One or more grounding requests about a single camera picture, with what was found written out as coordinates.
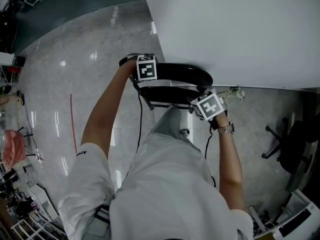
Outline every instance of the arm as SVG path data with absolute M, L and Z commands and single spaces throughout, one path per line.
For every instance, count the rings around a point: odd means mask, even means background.
M 136 69 L 135 59 L 119 67 L 109 86 L 94 106 L 83 131 L 81 145 L 94 143 L 103 150 L 107 158 L 120 99 L 127 79 L 134 69 Z
M 219 128 L 229 125 L 225 113 L 220 113 L 217 118 Z M 245 211 L 242 188 L 241 164 L 231 133 L 219 134 L 220 143 L 220 193 L 226 200 L 230 210 Z

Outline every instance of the red line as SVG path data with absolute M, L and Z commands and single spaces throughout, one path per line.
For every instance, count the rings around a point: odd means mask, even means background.
M 70 93 L 70 111 L 71 111 L 71 124 L 72 124 L 72 133 L 73 133 L 73 141 L 74 141 L 74 150 L 77 153 L 77 144 L 76 144 L 76 136 L 75 136 L 75 127 L 74 127 L 74 114 L 72 113 L 72 94 Z

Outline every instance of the white t-shirt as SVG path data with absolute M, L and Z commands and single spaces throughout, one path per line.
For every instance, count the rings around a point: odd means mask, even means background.
M 110 227 L 97 239 L 253 238 L 251 217 L 228 208 L 204 156 L 161 133 L 150 134 L 140 146 L 115 195 L 104 152 L 92 143 L 80 147 L 58 206 L 70 240 L 83 238 L 102 204 L 109 207 Z

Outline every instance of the person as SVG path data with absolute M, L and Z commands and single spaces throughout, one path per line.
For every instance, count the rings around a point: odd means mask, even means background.
M 108 166 L 113 124 L 128 77 L 119 67 L 94 106 L 58 210 L 70 240 L 250 240 L 253 221 L 243 197 L 242 169 L 231 132 L 219 134 L 219 190 L 205 157 L 180 134 L 171 107 L 134 155 L 114 193 Z M 216 117 L 228 128 L 226 114 Z

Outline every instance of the hand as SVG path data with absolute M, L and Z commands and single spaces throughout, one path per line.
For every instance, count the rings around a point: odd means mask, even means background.
M 219 128 L 230 125 L 228 117 L 225 112 L 222 112 L 216 116 L 216 122 L 218 123 Z

